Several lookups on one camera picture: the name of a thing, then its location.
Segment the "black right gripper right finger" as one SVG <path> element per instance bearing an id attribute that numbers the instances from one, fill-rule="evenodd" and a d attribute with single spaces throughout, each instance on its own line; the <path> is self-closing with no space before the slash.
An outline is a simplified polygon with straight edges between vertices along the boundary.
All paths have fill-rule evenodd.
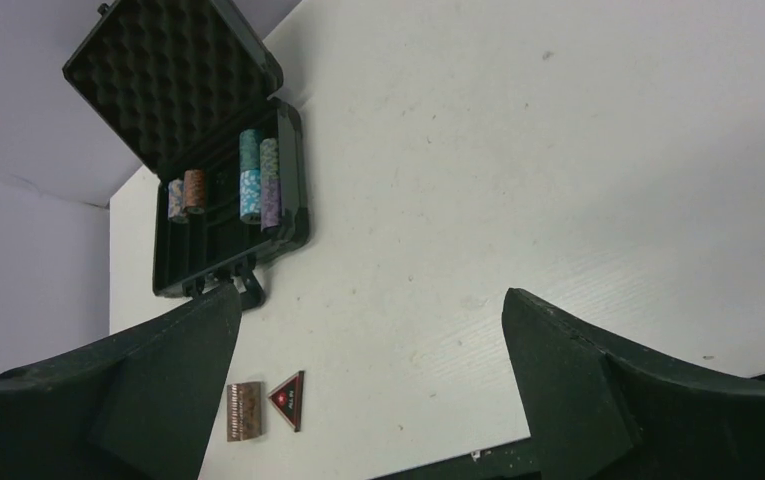
<path id="1" fill-rule="evenodd" d="M 765 376 L 691 364 L 508 290 L 502 329 L 544 479 L 765 479 Z"/>

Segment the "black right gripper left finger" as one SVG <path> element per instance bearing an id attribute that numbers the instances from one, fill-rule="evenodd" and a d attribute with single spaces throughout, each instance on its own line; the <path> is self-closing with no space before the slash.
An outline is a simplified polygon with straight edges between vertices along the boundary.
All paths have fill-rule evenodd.
<path id="1" fill-rule="evenodd" d="M 216 288 L 0 374 L 0 479 L 194 479 L 242 318 Z"/>

